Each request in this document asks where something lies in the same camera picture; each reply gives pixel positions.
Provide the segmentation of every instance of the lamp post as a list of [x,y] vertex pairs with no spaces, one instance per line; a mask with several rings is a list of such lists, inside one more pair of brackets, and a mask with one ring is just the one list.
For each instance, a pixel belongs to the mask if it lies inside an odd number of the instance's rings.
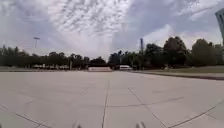
[[38,40],[40,40],[40,38],[38,38],[38,37],[34,37],[33,38],[36,42],[35,42],[35,48],[37,47],[37,42],[38,42]]

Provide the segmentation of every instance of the ground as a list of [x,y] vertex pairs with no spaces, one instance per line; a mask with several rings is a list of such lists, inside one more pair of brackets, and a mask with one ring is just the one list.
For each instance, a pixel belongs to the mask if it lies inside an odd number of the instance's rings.
[[223,128],[224,81],[126,72],[2,72],[3,128]]
[[170,73],[224,73],[224,66],[193,67],[183,69],[150,70],[150,71],[170,72]]

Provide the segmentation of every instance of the sky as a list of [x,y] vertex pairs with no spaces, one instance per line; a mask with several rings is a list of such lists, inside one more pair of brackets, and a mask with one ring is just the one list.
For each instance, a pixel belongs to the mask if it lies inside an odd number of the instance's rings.
[[0,46],[108,58],[137,51],[140,38],[163,46],[180,36],[191,49],[199,38],[222,42],[214,14],[223,7],[224,0],[0,0]]

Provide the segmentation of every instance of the skyscraper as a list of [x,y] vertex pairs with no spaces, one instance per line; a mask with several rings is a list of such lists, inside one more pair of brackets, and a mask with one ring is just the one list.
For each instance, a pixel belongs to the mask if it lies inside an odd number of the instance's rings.
[[215,13],[219,23],[220,31],[222,33],[222,39],[224,44],[224,8]]

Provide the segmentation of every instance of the grass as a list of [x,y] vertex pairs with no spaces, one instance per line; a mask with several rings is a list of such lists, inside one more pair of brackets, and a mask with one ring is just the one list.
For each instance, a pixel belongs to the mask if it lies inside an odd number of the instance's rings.
[[183,69],[150,70],[150,72],[170,73],[224,73],[224,66],[194,67]]

